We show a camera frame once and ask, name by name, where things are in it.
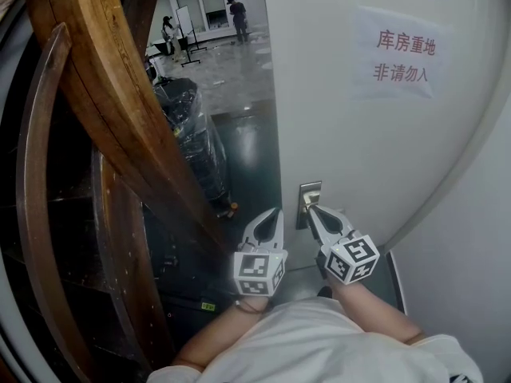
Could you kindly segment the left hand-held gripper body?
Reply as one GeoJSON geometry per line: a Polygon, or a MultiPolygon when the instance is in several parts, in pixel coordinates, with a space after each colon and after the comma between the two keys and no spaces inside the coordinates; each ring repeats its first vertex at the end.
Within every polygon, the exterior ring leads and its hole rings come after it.
{"type": "Polygon", "coordinates": [[[285,275],[288,253],[244,243],[234,254],[233,278],[243,296],[272,297],[285,275]]]}

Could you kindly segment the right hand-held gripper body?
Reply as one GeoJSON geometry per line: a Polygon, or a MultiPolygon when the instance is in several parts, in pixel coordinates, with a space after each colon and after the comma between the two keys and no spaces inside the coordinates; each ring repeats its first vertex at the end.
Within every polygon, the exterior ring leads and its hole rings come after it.
{"type": "Polygon", "coordinates": [[[370,276],[380,258],[369,235],[354,239],[340,239],[330,246],[322,246],[326,257],[324,269],[344,285],[370,276]]]}

